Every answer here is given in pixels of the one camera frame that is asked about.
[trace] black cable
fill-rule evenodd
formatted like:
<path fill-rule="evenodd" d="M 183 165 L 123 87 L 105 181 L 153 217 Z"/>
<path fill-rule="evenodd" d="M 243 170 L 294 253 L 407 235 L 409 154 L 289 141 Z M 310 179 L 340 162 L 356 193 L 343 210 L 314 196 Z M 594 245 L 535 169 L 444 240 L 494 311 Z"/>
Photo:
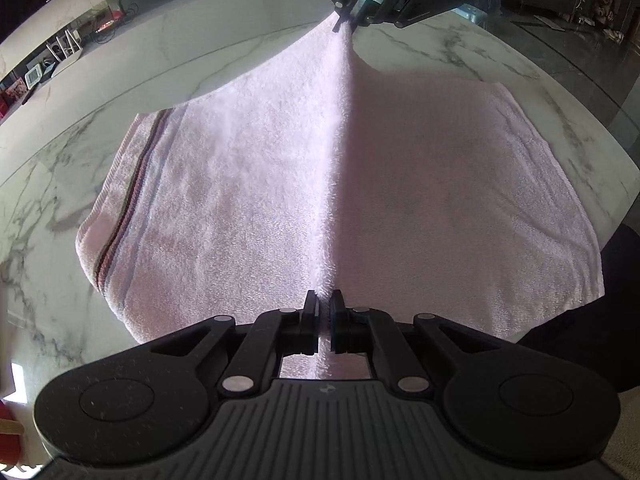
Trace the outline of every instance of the black cable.
<path fill-rule="evenodd" d="M 90 34 L 90 40 L 97 44 L 105 44 L 109 43 L 116 35 L 116 31 L 122 27 L 123 25 L 129 25 L 132 20 L 138 15 L 138 11 L 140 8 L 138 4 L 131 3 L 127 10 L 124 12 L 124 15 L 117 20 L 114 20 L 113 25 L 108 27 L 106 30 L 98 30 L 98 22 L 94 21 L 94 30 Z M 111 7 L 109 8 L 109 12 L 111 13 L 111 19 L 113 20 L 113 11 Z"/>

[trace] white marble surface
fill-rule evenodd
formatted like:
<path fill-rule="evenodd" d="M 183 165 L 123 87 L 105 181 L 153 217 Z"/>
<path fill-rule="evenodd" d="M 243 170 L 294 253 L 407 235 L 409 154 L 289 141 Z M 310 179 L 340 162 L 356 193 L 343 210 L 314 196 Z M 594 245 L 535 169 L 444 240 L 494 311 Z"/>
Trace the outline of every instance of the white marble surface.
<path fill-rule="evenodd" d="M 29 133 L 32 130 L 25 126 L 24 136 L 19 128 L 12 130 L 17 136 L 11 144 L 15 164 L 21 164 L 20 158 L 28 160 L 0 186 L 0 301 L 7 305 L 12 324 L 12 359 L 25 371 L 29 403 L 20 418 L 30 427 L 28 450 L 36 462 L 43 453 L 29 416 L 39 390 L 64 370 L 134 344 L 85 279 L 74 238 L 135 114 L 218 88 L 279 52 L 330 11 L 326 0 L 317 0 L 317 5 L 316 0 L 242 0 L 244 10 L 234 8 L 233 26 L 211 30 L 198 27 L 199 20 L 231 0 L 205 0 L 194 6 L 195 1 L 161 12 L 167 17 L 155 25 L 159 28 L 153 34 L 149 23 L 158 16 L 131 27 L 116 38 L 121 41 L 95 50 L 95 56 L 87 56 L 81 65 L 85 77 L 69 78 L 67 87 L 61 80 L 58 86 L 59 92 L 74 92 L 74 99 L 60 98 L 52 110 L 49 103 L 58 99 L 52 87 L 49 103 L 32 108 L 39 110 L 31 112 L 32 117 L 19 119 L 40 130 Z M 260 18 L 253 20 L 250 10 Z M 285 18 L 286 12 L 292 14 Z M 225 13 L 217 16 L 220 23 L 228 23 L 223 22 Z M 574 97 L 516 51 L 459 16 L 447 13 L 404 30 L 360 29 L 354 47 L 382 70 L 427 70 L 503 83 L 550 143 L 601 245 L 640 190 L 638 169 Z M 93 78 L 105 60 L 113 61 L 106 65 L 113 75 L 102 72 L 103 77 Z M 73 73 L 79 63 L 62 75 Z M 98 97 L 92 96 L 80 109 L 84 94 Z M 69 127 L 58 135 L 64 124 Z M 2 129 L 4 125 L 0 139 L 5 139 Z"/>
<path fill-rule="evenodd" d="M 44 41 L 105 0 L 51 0 L 0 43 L 0 80 Z"/>

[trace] pink towel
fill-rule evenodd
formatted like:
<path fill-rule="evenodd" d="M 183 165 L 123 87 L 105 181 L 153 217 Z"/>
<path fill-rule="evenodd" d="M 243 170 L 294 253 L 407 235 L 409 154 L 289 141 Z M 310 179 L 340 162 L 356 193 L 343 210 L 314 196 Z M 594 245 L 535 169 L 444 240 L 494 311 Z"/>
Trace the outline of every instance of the pink towel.
<path fill-rule="evenodd" d="M 589 219 L 506 89 L 377 72 L 335 20 L 136 118 L 77 240 L 134 337 L 252 322 L 309 288 L 501 337 L 600 297 Z"/>

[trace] silver bolt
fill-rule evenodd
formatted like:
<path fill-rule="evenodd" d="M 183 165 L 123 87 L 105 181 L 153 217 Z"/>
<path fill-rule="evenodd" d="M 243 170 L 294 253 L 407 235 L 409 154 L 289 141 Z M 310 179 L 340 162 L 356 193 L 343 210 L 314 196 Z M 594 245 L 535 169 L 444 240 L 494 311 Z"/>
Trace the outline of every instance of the silver bolt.
<path fill-rule="evenodd" d="M 222 381 L 222 387 L 228 392 L 245 392 L 254 387 L 254 381 L 244 375 L 232 375 Z"/>
<path fill-rule="evenodd" d="M 429 387 L 429 381 L 422 377 L 403 377 L 398 381 L 398 388 L 409 394 L 423 392 Z"/>

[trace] red object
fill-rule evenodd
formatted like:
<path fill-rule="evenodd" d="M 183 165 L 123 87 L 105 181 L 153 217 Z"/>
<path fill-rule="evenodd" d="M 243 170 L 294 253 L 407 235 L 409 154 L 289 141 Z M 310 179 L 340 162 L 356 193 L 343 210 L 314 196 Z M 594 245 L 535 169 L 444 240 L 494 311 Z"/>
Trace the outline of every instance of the red object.
<path fill-rule="evenodd" d="M 9 408 L 0 400 L 0 418 L 15 420 Z M 20 460 L 20 436 L 0 434 L 0 463 L 14 466 Z"/>
<path fill-rule="evenodd" d="M 9 111 L 9 105 L 4 100 L 4 96 L 0 94 L 0 119 L 2 119 Z"/>
<path fill-rule="evenodd" d="M 25 95 L 28 91 L 29 89 L 27 88 L 27 85 L 25 85 L 22 78 L 19 77 L 14 82 L 14 84 L 9 86 L 9 88 L 4 91 L 4 95 L 6 96 L 5 98 L 8 98 L 10 100 L 9 104 L 12 104 L 20 99 L 23 95 Z"/>

